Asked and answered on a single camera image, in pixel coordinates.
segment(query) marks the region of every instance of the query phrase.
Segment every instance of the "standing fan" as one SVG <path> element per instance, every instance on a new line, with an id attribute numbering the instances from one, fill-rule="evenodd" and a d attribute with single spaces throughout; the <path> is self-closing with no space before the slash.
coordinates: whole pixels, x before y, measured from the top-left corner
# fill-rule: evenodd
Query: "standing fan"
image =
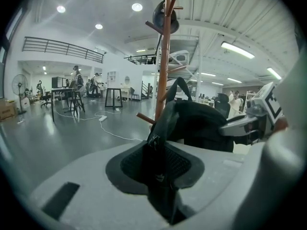
<path id="1" fill-rule="evenodd" d="M 14 77 L 12 81 L 12 89 L 14 94 L 19 96 L 19 102 L 20 102 L 20 111 L 18 114 L 24 114 L 26 111 L 23 110 L 23 106 L 21 104 L 21 96 L 24 94 L 25 89 L 28 88 L 28 80 L 23 74 L 18 74 Z"/>

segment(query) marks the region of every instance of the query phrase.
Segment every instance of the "black table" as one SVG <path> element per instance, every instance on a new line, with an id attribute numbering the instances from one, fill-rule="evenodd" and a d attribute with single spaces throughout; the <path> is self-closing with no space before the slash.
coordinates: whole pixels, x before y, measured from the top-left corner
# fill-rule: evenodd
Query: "black table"
<path id="1" fill-rule="evenodd" d="M 109 91 L 112 91 L 112 90 L 113 90 L 113 105 L 106 105 L 105 104 L 105 107 L 113 107 L 113 109 L 115 109 L 116 107 L 123 107 L 123 102 L 122 102 L 122 99 L 121 99 L 121 89 L 118 89 L 118 88 L 107 88 L 107 90 L 106 90 L 106 103 L 107 103 L 108 93 L 109 93 Z M 119 91 L 120 106 L 115 106 L 115 90 Z"/>

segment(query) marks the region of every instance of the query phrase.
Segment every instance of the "fluorescent light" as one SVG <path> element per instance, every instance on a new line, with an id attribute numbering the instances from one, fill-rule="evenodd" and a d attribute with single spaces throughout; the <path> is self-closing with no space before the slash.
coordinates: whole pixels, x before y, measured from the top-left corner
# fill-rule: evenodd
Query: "fluorescent light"
<path id="1" fill-rule="evenodd" d="M 210 74 L 210 73 L 204 73 L 204 72 L 202 72 L 202 75 L 208 75 L 208 76 L 212 76 L 212 77 L 215 77 L 215 75 L 214 75 L 214 74 Z"/>
<path id="2" fill-rule="evenodd" d="M 102 29 L 102 24 L 97 24 L 95 27 L 100 30 Z"/>
<path id="3" fill-rule="evenodd" d="M 218 82 L 212 82 L 213 84 L 217 84 L 217 85 L 223 85 L 221 83 L 218 83 Z"/>
<path id="4" fill-rule="evenodd" d="M 231 81 L 233 81 L 233 82 L 242 83 L 242 82 L 241 82 L 241 81 L 239 81 L 239 80 L 235 80 L 235 79 L 231 79 L 231 78 L 228 78 L 228 80 L 231 80 Z"/>
<path id="5" fill-rule="evenodd" d="M 237 46 L 234 46 L 233 44 L 229 44 L 227 42 L 222 42 L 222 45 L 221 45 L 222 48 L 226 48 L 226 49 L 229 49 L 229 50 L 232 50 L 232 51 L 235 51 L 239 54 L 242 54 L 244 56 L 246 56 L 247 58 L 250 58 L 250 59 L 253 59 L 255 56 L 252 55 L 251 53 L 237 47 Z"/>
<path id="6" fill-rule="evenodd" d="M 134 11 L 136 11 L 136 12 L 139 12 L 139 11 L 141 11 L 141 10 L 143 9 L 143 6 L 142 6 L 141 4 L 139 4 L 139 3 L 134 3 L 134 4 L 132 5 L 132 9 L 133 9 Z"/>
<path id="7" fill-rule="evenodd" d="M 269 67 L 269 68 L 267 68 L 267 70 L 268 70 L 271 74 L 273 74 L 273 75 L 275 76 L 275 78 L 277 78 L 278 80 L 282 79 L 282 77 L 279 76 L 279 75 L 277 74 L 277 72 L 274 71 L 272 68 Z"/>
<path id="8" fill-rule="evenodd" d="M 66 9 L 64 8 L 64 6 L 58 6 L 57 7 L 57 11 L 59 12 L 59 13 L 64 13 L 65 11 L 66 11 Z"/>
<path id="9" fill-rule="evenodd" d="M 195 79 L 191 79 L 190 81 L 197 82 L 197 80 L 195 80 Z M 201 82 L 203 82 L 203 81 L 201 81 Z"/>

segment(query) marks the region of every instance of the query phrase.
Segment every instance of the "black mesh pad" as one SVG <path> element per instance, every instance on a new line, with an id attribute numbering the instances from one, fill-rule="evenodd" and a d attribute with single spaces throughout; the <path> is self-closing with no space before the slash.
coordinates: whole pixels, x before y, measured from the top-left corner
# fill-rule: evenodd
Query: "black mesh pad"
<path id="1" fill-rule="evenodd" d="M 146 141 L 118 154 L 106 165 L 108 179 L 118 190 L 148 195 L 152 170 L 145 149 L 149 149 Z M 168 143 L 165 144 L 164 158 L 165 174 L 178 189 L 192 187 L 204 172 L 204 164 L 199 158 Z"/>

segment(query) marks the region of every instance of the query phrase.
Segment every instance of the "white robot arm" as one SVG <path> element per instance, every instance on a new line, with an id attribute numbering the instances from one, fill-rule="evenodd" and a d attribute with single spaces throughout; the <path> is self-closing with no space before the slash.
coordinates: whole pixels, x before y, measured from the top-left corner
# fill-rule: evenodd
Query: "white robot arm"
<path id="1" fill-rule="evenodd" d="M 268 83 L 247 102 L 246 115 L 236 116 L 219 129 L 222 136 L 242 137 L 258 132 L 263 139 L 273 131 L 274 124 L 282 115 L 273 90 L 274 83 Z"/>

